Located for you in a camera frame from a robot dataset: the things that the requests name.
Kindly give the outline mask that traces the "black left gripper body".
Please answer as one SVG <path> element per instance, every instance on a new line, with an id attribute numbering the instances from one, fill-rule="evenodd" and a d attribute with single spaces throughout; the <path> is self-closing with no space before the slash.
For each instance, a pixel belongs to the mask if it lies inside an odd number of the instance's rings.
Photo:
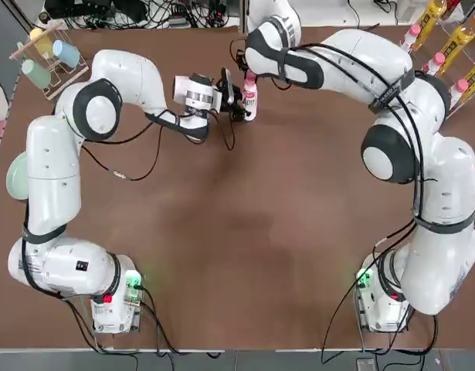
<path id="1" fill-rule="evenodd" d="M 239 117 L 239 87 L 230 86 L 212 86 L 214 103 L 212 107 L 217 112 L 229 114 L 234 121 Z"/>

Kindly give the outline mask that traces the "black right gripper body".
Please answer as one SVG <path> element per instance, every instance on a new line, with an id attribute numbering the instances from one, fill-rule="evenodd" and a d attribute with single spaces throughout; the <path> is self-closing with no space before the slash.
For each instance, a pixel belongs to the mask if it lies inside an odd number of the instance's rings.
<path id="1" fill-rule="evenodd" d="M 246 61 L 245 52 L 242 49 L 236 51 L 236 64 L 240 71 L 246 76 L 248 72 L 251 72 L 251 69 L 248 66 Z"/>

